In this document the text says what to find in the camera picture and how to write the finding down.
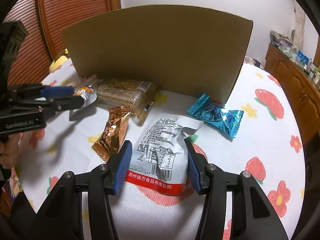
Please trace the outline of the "person's left hand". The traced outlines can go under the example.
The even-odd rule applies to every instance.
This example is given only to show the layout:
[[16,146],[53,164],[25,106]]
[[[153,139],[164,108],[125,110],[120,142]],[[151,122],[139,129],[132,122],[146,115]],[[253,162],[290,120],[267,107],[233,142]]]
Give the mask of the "person's left hand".
[[8,137],[7,142],[1,142],[0,164],[4,169],[12,169],[17,164],[19,158],[20,135],[13,134]]

